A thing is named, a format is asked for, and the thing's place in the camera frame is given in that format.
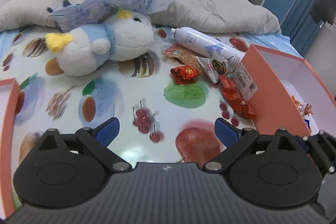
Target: yellow tuft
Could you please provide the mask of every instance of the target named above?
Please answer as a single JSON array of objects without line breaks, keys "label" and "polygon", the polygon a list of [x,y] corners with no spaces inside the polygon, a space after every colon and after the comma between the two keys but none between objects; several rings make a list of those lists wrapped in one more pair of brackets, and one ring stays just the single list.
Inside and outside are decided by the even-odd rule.
[{"label": "yellow tuft", "polygon": [[48,33],[45,42],[51,52],[59,52],[73,40],[69,33]]},{"label": "yellow tuft", "polygon": [[117,18],[118,19],[128,19],[132,17],[132,12],[124,9],[120,9],[117,12]]}]

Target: white spray bottle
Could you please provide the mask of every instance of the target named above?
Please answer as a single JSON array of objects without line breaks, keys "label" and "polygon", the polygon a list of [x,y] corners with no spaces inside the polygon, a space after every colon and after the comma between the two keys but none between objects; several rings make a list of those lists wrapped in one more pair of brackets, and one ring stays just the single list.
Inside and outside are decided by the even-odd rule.
[{"label": "white spray bottle", "polygon": [[245,55],[245,53],[189,27],[171,29],[171,32],[180,45],[205,57],[211,58],[213,51],[217,51],[220,56],[228,60],[233,70],[238,67]]}]

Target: stuffed toy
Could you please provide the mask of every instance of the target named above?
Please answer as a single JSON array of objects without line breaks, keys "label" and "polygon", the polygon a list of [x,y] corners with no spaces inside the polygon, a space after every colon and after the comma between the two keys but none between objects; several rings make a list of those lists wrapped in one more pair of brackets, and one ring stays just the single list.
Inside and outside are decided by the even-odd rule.
[{"label": "stuffed toy", "polygon": [[147,52],[154,41],[147,15],[120,9],[102,24],[88,24],[68,33],[49,33],[46,45],[68,75],[95,71],[107,60],[126,61]]}]

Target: blue paper package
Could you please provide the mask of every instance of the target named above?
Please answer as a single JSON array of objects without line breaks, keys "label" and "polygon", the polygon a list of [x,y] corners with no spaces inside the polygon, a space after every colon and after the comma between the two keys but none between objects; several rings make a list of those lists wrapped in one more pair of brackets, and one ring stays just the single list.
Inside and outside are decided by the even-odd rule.
[{"label": "blue paper package", "polygon": [[85,24],[99,24],[114,15],[119,9],[132,10],[145,15],[166,10],[174,0],[86,0],[81,4],[63,1],[63,8],[52,10],[48,7],[56,28],[69,32]]}]

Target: open box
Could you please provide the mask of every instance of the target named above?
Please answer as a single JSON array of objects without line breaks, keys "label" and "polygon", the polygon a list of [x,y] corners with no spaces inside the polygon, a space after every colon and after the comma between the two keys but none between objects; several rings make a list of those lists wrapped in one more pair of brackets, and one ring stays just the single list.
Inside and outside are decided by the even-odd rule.
[{"label": "open box", "polygon": [[11,142],[20,88],[15,79],[0,80],[0,218],[14,212],[11,188]]},{"label": "open box", "polygon": [[[336,102],[309,63],[303,59],[266,47],[251,45],[242,64],[257,86],[249,104],[261,134],[274,134],[286,128],[292,135],[309,136],[324,130],[336,134]],[[310,133],[298,112],[295,99],[312,105]]]}]

